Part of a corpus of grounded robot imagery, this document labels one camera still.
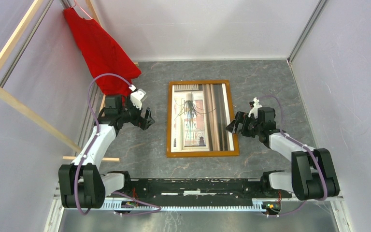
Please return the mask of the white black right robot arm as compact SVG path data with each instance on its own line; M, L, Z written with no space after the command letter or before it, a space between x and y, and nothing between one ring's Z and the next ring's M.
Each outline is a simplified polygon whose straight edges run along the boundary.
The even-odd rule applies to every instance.
M279 190L293 193L301 201L322 201L339 195L340 185L330 152L307 146L277 128L273 108L260 107L251 114L238 111L226 130L258 138L265 147L290 161L290 172L263 173L259 185L263 196L272 197Z

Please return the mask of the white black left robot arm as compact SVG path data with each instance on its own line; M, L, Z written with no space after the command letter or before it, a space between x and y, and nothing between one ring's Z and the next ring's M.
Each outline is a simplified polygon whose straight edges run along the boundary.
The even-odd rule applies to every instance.
M116 192L127 197L132 192L132 183L127 173L111 171L101 175L99 167L111 143L126 123L141 130L148 129L154 120L151 109L142 112L146 93L135 91L129 96L108 95L105 106L95 120L92 134L81 153L58 170L60 199L63 207L83 209L101 208L105 198Z

